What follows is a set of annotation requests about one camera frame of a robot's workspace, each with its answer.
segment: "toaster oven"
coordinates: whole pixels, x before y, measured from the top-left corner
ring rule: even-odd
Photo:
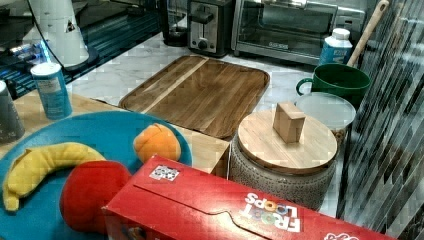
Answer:
[[[234,55],[253,53],[317,65],[324,39],[334,28],[350,31],[355,46],[366,12],[325,0],[237,0],[231,48]]]

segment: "red ball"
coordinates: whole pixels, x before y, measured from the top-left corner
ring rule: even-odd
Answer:
[[[60,197],[60,212],[69,227],[79,232],[107,234],[101,208],[131,178],[119,162],[87,162],[72,170]]]

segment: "blue can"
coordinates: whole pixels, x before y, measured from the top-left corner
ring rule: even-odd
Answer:
[[[41,63],[31,68],[46,117],[58,120],[72,113],[61,66],[57,63]]]

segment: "wooden spoon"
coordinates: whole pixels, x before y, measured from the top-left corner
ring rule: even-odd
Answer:
[[[381,0],[377,4],[374,10],[374,13],[371,16],[371,19],[368,22],[368,25],[365,28],[364,33],[361,36],[361,39],[359,39],[359,42],[355,47],[355,51],[353,51],[352,56],[350,57],[349,62],[346,65],[352,67],[353,64],[355,64],[356,60],[358,60],[358,57],[361,54],[362,50],[364,50],[365,45],[367,44],[368,39],[370,38],[372,32],[374,31],[375,26],[377,26],[378,22],[381,19],[381,16],[383,16],[383,13],[387,10],[388,6],[389,6],[389,1],[387,0]]]

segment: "round wooden lid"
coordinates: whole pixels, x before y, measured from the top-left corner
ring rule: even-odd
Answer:
[[[291,174],[322,171],[332,162],[337,142],[328,127],[306,116],[299,142],[285,143],[273,127],[274,110],[246,116],[238,128],[239,143],[248,157],[265,168]]]

